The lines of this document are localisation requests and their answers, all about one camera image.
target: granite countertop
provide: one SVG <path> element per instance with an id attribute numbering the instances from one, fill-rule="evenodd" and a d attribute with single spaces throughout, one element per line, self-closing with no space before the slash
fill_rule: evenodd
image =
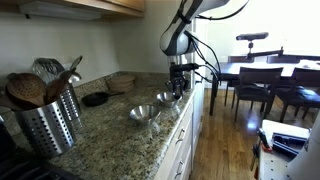
<path id="1" fill-rule="evenodd" d="M 193 91 L 175 108 L 160 107 L 159 118 L 150 126 L 136 125 L 129 112 L 141 104 L 157 104 L 156 95 L 165 90 L 139 87 L 100 106 L 80 103 L 80 119 L 71 121 L 74 147 L 50 162 L 83 179 L 153 179 Z"/>

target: dining table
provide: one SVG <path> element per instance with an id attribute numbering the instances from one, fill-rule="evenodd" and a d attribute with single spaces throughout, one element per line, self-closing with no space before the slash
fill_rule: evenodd
<path id="1" fill-rule="evenodd" d="M 214 102 L 218 92 L 218 83 L 219 81 L 230 81 L 230 80 L 239 80 L 240 67 L 248 68 L 279 68 L 282 67 L 282 73 L 279 83 L 286 83 L 292 76 L 294 68 L 304 68 L 304 69 L 315 69 L 320 70 L 320 61 L 314 60 L 300 60 L 300 63 L 267 63 L 266 61 L 258 61 L 252 63 L 228 63 L 220 62 L 219 65 L 216 64 L 215 68 L 219 70 L 220 66 L 220 78 L 218 81 L 213 81 L 212 90 L 211 90 L 211 100 L 210 100 L 210 111 L 209 115 L 212 116 L 214 109 Z"/>

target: stainless steel utensil holder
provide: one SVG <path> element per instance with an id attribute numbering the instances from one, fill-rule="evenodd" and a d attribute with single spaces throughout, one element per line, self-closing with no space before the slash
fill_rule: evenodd
<path id="1" fill-rule="evenodd" d="M 80 106 L 74 92 L 72 84 L 68 84 L 66 90 L 60 95 L 64 109 L 67 112 L 68 119 L 76 119 L 80 116 Z"/>
<path id="2" fill-rule="evenodd" d="M 70 122 L 61 100 L 14 114 L 22 132 L 38 156 L 54 157 L 73 146 Z"/>

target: stainless steel mixing bowl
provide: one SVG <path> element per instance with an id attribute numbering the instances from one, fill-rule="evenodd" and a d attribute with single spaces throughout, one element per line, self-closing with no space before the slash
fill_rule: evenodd
<path id="1" fill-rule="evenodd" d="M 157 99 L 161 106 L 172 108 L 181 99 L 181 96 L 174 96 L 171 92 L 163 92 L 157 95 Z"/>
<path id="2" fill-rule="evenodd" d="M 130 117 L 137 124 L 150 125 L 160 115 L 160 109 L 157 106 L 152 105 L 141 105 L 133 108 L 130 111 Z"/>

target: upper cabinet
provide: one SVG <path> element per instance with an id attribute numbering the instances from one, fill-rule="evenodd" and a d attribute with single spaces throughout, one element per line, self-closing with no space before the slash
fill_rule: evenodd
<path id="1" fill-rule="evenodd" d="M 0 11 L 21 13 L 19 6 L 34 0 L 0 0 Z M 97 20 L 122 20 L 144 17 L 145 0 L 38 0 L 101 14 Z"/>

